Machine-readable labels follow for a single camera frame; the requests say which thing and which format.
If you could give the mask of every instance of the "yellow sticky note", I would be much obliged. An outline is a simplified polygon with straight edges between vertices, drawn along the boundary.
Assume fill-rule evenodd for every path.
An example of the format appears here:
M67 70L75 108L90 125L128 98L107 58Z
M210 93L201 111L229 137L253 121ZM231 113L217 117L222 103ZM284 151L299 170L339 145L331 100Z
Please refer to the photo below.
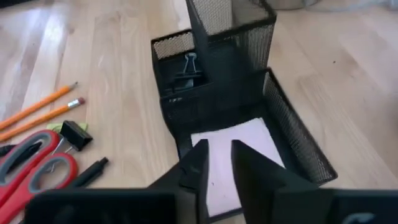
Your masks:
M88 128L88 124L87 123L78 123L79 127L81 127L84 131L87 130ZM61 131L62 128L62 123L52 123L52 124L48 124L47 129L55 131L56 133L59 133Z

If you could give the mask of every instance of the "mesh pen holder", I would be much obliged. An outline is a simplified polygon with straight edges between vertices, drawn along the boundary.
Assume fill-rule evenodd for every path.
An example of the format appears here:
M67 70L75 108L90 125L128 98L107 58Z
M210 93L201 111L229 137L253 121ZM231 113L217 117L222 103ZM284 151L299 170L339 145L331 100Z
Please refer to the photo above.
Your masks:
M264 0L187 0L194 43L213 82L267 68L276 13Z
M211 83L163 97L160 105L180 158L192 150L193 133L216 131L262 118L286 169L318 185L337 178L336 171L269 68L231 80L223 88ZM210 217L209 222L241 212L241 209L232 210Z

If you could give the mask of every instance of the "pencil sharpened tip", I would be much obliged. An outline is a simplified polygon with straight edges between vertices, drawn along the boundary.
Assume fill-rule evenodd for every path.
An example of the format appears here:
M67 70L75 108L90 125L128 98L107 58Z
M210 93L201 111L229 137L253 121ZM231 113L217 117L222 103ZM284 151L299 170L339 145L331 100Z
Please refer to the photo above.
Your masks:
M72 84L72 85L70 85L69 86L69 89L74 89L74 88L76 88L76 86L78 85L79 83L78 82L75 82L74 84Z

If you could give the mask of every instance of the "black pen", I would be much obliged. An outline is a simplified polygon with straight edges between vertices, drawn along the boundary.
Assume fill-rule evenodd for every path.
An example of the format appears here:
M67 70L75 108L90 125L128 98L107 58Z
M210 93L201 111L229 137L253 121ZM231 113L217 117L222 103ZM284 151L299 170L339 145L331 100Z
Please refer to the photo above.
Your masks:
M102 175L105 165L108 163L108 158L104 157L100 161L96 161L82 172L75 180L70 182L67 188L86 187L91 184L97 177Z

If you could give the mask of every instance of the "light wood surface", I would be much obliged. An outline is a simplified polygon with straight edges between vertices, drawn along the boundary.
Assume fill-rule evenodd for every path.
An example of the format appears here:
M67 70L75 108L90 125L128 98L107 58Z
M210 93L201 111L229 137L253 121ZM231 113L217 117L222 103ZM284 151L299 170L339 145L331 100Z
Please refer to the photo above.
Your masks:
M150 40L189 26L184 0L46 0L0 9L0 119L78 81L16 125L83 96L86 105L52 122L89 124L95 140L75 154L80 169L111 161L92 187L145 187L178 160ZM279 12L269 65L339 174L327 187L398 187L397 27L398 14L377 6Z

